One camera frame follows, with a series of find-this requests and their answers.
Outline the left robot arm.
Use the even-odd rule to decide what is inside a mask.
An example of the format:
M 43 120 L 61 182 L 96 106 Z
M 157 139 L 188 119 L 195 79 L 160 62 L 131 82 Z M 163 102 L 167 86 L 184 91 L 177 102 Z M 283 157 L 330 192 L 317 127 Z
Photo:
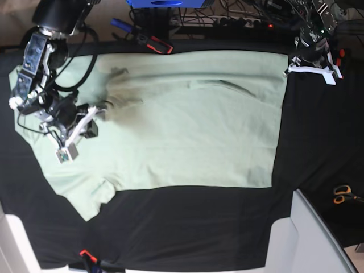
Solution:
M 297 31 L 296 51 L 291 54 L 284 76 L 290 73 L 320 75 L 328 85 L 343 79 L 340 66 L 334 60 L 329 44 L 336 23 L 325 1 L 284 1 L 281 10 L 272 11 L 267 1 L 255 5 L 273 25 L 289 31 Z

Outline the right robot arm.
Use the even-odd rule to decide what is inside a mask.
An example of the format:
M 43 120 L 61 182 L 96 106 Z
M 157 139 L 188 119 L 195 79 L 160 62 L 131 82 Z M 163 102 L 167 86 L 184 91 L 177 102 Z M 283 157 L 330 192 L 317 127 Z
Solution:
M 33 114 L 39 119 L 34 132 L 47 136 L 55 145 L 60 163 L 78 157 L 75 141 L 80 137 L 98 135 L 94 117 L 107 109 L 105 103 L 77 105 L 78 89 L 90 76 L 98 53 L 92 54 L 83 77 L 70 87 L 61 87 L 56 79 L 72 62 L 67 39 L 79 32 L 99 42 L 97 33 L 85 24 L 85 19 L 98 1 L 40 1 L 32 17 L 37 29 L 25 46 L 23 63 L 9 107 L 18 116 Z

